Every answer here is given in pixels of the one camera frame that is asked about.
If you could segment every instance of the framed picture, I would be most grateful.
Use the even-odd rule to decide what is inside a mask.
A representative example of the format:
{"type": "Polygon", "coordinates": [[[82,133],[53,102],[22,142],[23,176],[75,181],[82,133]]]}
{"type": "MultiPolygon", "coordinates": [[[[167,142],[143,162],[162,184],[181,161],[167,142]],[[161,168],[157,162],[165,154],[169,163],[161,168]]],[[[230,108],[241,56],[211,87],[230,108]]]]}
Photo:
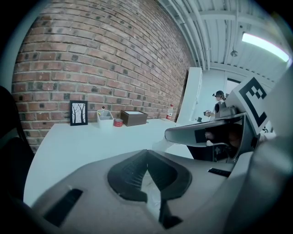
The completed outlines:
{"type": "Polygon", "coordinates": [[[87,101],[70,101],[70,126],[87,125],[87,101]]]}

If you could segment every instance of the window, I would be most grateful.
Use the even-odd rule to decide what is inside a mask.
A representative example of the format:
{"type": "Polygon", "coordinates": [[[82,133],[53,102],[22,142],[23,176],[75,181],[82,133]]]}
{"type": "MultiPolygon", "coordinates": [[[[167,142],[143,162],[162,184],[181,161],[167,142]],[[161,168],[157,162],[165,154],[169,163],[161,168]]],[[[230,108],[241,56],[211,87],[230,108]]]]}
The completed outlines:
{"type": "Polygon", "coordinates": [[[240,81],[233,80],[230,78],[227,79],[226,98],[229,96],[231,91],[239,84],[240,84],[240,81]]]}

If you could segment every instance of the brick wall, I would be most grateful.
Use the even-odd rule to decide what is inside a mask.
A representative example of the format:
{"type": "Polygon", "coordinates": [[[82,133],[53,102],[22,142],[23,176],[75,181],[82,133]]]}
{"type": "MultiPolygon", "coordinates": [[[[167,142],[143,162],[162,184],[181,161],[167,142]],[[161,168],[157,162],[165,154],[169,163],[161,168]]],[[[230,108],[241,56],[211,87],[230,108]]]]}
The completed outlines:
{"type": "Polygon", "coordinates": [[[53,0],[23,41],[12,93],[36,151],[54,123],[69,122],[69,100],[88,101],[89,122],[102,106],[162,118],[173,103],[178,114],[190,66],[180,30],[154,0],[53,0]]]}

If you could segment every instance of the fluorescent light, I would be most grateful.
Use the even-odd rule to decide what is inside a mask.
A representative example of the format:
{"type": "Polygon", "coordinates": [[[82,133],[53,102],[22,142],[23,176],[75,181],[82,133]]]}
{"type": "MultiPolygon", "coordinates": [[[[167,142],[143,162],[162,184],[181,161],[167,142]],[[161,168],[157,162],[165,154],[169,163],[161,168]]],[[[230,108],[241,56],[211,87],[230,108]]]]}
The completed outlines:
{"type": "Polygon", "coordinates": [[[242,37],[242,41],[256,45],[258,47],[261,47],[261,48],[273,53],[274,55],[278,56],[279,58],[281,58],[285,62],[287,62],[289,60],[289,55],[287,55],[279,47],[275,46],[274,44],[272,44],[262,38],[253,36],[248,33],[244,33],[243,37],[242,37]]]}

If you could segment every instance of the pen holder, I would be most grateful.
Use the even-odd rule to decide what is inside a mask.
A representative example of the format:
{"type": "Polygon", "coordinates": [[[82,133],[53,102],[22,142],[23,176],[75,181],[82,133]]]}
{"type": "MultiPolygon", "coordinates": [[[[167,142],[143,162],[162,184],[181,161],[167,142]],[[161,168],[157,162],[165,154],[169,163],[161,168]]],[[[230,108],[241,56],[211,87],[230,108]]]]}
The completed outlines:
{"type": "Polygon", "coordinates": [[[97,111],[98,127],[101,129],[110,129],[113,127],[114,118],[110,111],[98,110],[97,111]]]}

